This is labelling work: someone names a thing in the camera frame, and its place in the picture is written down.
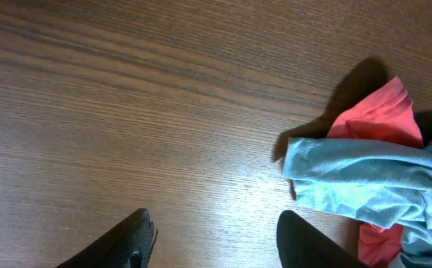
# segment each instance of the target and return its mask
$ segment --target black object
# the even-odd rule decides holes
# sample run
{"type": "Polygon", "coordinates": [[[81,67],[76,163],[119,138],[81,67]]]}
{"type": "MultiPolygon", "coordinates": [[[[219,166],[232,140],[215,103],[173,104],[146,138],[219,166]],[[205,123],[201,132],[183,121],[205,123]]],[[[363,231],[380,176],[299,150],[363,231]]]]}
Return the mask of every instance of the black object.
{"type": "Polygon", "coordinates": [[[293,211],[279,217],[277,249],[284,268],[369,268],[293,211]]]}
{"type": "Polygon", "coordinates": [[[148,210],[140,208],[57,268],[147,268],[157,235],[148,210]]]}

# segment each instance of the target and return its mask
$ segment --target light blue shirt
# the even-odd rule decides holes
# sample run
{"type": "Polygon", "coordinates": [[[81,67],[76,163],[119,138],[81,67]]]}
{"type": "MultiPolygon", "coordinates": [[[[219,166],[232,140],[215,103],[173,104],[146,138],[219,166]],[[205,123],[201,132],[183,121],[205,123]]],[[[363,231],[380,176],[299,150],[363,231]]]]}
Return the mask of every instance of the light blue shirt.
{"type": "Polygon", "coordinates": [[[432,142],[290,138],[282,175],[296,204],[380,227],[404,226],[391,267],[432,267],[432,142]]]}

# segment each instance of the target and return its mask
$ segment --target pile of clothes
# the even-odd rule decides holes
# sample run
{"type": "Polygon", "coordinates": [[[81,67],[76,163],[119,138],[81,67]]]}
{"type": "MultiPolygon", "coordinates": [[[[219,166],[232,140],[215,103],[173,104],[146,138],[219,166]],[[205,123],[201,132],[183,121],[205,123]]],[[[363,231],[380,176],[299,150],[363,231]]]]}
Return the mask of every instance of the pile of clothes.
{"type": "Polygon", "coordinates": [[[371,267],[432,267],[432,142],[423,145],[412,100],[395,77],[334,122],[327,138],[290,138],[282,175],[298,206],[360,226],[371,267]]]}

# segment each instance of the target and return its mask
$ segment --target wooden floor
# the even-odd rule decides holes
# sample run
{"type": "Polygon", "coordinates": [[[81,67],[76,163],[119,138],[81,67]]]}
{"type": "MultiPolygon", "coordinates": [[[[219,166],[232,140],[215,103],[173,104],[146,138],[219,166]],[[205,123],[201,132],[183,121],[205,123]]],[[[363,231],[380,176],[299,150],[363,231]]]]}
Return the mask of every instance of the wooden floor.
{"type": "Polygon", "coordinates": [[[432,1],[0,1],[0,267],[53,267],[137,208],[150,266],[280,267],[280,158],[398,75],[432,136],[432,1]]]}

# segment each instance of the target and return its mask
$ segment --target pink cloth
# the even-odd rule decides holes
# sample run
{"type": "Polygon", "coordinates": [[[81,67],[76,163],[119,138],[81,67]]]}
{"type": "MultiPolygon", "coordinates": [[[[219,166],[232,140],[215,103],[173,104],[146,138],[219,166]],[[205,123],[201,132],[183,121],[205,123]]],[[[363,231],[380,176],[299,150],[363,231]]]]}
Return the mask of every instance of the pink cloth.
{"type": "MultiPolygon", "coordinates": [[[[422,134],[413,117],[413,101],[398,77],[393,78],[334,122],[327,138],[361,138],[423,148],[422,134]]],[[[403,226],[383,229],[368,223],[360,226],[358,258],[365,264],[388,267],[402,251],[403,226]]]]}

